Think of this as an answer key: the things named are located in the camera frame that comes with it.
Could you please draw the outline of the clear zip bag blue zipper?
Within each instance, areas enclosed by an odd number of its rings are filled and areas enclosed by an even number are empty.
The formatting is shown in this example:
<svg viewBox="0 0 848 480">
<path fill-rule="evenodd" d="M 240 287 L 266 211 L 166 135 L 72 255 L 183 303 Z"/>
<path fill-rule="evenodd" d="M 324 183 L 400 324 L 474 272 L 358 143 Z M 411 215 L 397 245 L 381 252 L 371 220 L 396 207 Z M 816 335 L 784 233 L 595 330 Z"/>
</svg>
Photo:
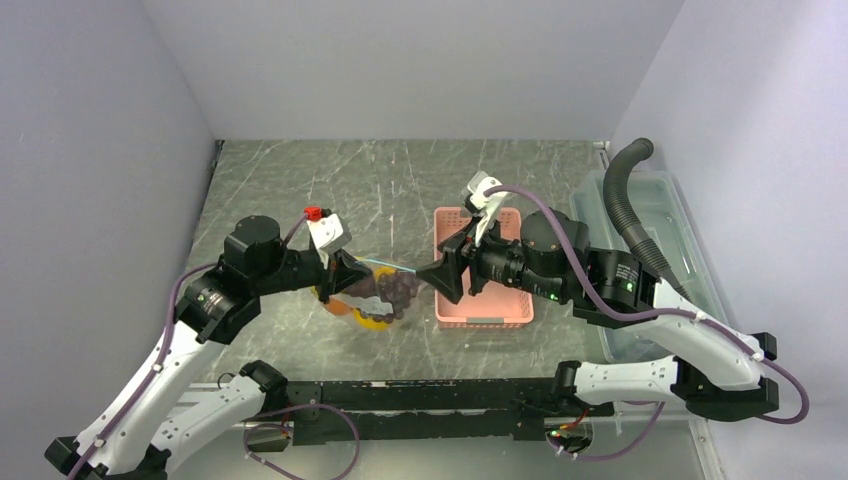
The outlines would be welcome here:
<svg viewBox="0 0 848 480">
<path fill-rule="evenodd" d="M 358 258 L 370 276 L 331 295 L 322 303 L 325 311 L 371 331 L 399 325 L 422 287 L 415 271 L 388 262 Z"/>
</svg>

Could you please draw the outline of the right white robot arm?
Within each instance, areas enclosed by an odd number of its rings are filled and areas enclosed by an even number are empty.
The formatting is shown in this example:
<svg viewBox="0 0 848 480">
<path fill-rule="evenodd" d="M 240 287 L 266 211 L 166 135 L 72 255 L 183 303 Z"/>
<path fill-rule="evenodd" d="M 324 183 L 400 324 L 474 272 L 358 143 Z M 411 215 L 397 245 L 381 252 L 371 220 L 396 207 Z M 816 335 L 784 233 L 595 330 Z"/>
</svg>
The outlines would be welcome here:
<svg viewBox="0 0 848 480">
<path fill-rule="evenodd" d="M 529 215 L 515 240 L 476 214 L 416 274 L 453 304 L 495 283 L 570 304 L 589 324 L 664 349 L 662 358 L 635 363 L 561 362 L 550 392 L 564 415 L 613 401 L 679 403 L 721 422 L 770 419 L 778 410 L 778 384 L 766 375 L 776 354 L 771 335 L 727 328 L 656 268 L 630 253 L 591 246 L 587 226 L 559 211 Z"/>
</svg>

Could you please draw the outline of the orange fruit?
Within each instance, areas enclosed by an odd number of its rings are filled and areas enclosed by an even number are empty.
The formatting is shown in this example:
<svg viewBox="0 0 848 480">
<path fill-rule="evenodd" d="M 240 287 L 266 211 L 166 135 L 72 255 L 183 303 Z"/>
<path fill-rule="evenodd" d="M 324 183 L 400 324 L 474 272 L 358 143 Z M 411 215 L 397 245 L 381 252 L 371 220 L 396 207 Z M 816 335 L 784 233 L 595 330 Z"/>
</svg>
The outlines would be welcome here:
<svg viewBox="0 0 848 480">
<path fill-rule="evenodd" d="M 352 308 L 344 302 L 335 298 L 330 298 L 323 307 L 334 316 L 344 316 L 351 313 Z"/>
</svg>

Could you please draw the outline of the pink perforated plastic basket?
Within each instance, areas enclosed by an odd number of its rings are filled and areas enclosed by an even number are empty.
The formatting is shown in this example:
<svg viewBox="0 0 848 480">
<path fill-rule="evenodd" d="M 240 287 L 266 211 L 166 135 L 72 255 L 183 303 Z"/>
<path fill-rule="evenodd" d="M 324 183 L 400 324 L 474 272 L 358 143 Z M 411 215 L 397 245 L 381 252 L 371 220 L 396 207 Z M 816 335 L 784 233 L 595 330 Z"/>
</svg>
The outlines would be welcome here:
<svg viewBox="0 0 848 480">
<path fill-rule="evenodd" d="M 470 215 L 461 207 L 439 207 L 434 211 L 434 245 L 446 240 L 469 223 Z M 530 324 L 535 311 L 529 293 L 496 282 L 482 292 L 464 295 L 458 304 L 441 293 L 434 294 L 435 316 L 441 328 L 518 329 Z"/>
</svg>

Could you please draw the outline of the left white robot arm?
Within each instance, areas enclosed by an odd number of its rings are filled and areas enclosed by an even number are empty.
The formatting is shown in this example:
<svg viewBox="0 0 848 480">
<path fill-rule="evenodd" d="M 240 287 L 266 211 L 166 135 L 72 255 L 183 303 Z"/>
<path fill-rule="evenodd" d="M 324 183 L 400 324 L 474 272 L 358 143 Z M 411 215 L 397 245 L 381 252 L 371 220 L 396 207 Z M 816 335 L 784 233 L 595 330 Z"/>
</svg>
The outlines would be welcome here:
<svg viewBox="0 0 848 480">
<path fill-rule="evenodd" d="M 365 279 L 345 247 L 345 221 L 320 207 L 300 222 L 310 242 L 289 247 L 276 220 L 241 219 L 215 264 L 190 270 L 170 293 L 163 332 L 112 403 L 83 431 L 54 439 L 46 460 L 68 479 L 166 479 L 233 423 L 279 417 L 288 381 L 269 364 L 246 364 L 230 386 L 181 414 L 174 407 L 199 373 L 261 312 L 265 295 L 313 289 L 322 302 Z"/>
</svg>

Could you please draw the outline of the yellow lemon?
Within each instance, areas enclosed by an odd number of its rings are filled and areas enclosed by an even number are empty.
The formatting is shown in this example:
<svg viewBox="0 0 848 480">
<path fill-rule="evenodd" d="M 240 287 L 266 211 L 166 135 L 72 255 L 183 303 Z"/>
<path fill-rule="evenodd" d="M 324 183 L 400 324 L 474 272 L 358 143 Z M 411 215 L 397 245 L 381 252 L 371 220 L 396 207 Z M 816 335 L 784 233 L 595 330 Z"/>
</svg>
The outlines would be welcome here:
<svg viewBox="0 0 848 480">
<path fill-rule="evenodd" d="M 359 310 L 352 311 L 355 322 L 362 328 L 370 331 L 386 331 L 392 323 L 374 320 L 372 317 L 364 316 Z"/>
</svg>

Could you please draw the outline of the dark red grape bunch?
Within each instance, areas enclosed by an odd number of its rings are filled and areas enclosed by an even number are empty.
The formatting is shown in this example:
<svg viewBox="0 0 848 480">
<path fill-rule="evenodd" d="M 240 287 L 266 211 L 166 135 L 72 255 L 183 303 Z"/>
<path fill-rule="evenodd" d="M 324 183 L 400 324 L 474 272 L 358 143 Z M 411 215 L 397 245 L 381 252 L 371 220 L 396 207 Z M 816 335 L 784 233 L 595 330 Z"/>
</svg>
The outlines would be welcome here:
<svg viewBox="0 0 848 480">
<path fill-rule="evenodd" d="M 376 315 L 377 322 L 390 324 L 404 317 L 412 301 L 416 299 L 421 282 L 414 273 L 395 271 L 378 277 L 377 287 L 383 302 L 391 305 L 391 312 Z"/>
</svg>

